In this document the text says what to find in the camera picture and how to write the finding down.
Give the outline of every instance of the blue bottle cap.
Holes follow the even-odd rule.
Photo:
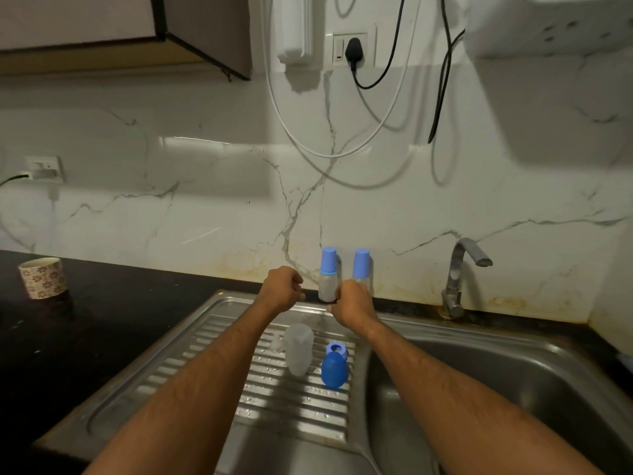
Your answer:
[[[336,248],[326,246],[321,254],[321,273],[324,275],[335,275],[337,271]]]
[[[321,380],[329,388],[339,388],[347,381],[347,364],[340,353],[328,353],[321,363]]]
[[[370,268],[369,250],[367,248],[359,248],[354,255],[354,278],[368,278]]]
[[[345,361],[347,361],[347,348],[345,348],[345,344],[342,341],[333,341],[330,343],[325,349],[325,354],[327,355],[333,351],[338,353]]]

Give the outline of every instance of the wall socket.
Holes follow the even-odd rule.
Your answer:
[[[24,164],[29,172],[39,172],[41,170],[54,170],[53,178],[40,178],[36,181],[45,183],[63,183],[64,172],[61,167],[61,160],[58,156],[25,156]]]
[[[358,30],[335,31],[325,36],[325,52],[323,53],[323,67],[347,67],[345,50],[352,38],[358,38],[363,47],[363,59],[358,67],[372,67],[376,65],[376,25]]]

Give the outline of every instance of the black countertop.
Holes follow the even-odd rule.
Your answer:
[[[64,259],[70,295],[29,300],[17,265],[38,255],[0,251],[0,428],[5,468],[81,473],[85,463],[31,444],[220,289],[257,293],[238,280]],[[308,291],[308,300],[317,294]],[[387,313],[437,319],[416,303],[375,300]],[[584,325],[469,312],[463,323],[564,338],[629,396],[633,375]]]

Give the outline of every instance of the ceramic cup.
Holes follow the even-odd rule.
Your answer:
[[[61,260],[57,257],[37,258],[22,263],[18,268],[32,300],[50,298],[68,289]]]

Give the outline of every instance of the forearm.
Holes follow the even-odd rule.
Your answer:
[[[376,322],[367,339],[451,475],[599,471],[507,399]]]
[[[86,473],[212,473],[257,341],[275,315],[254,303],[149,399]]]

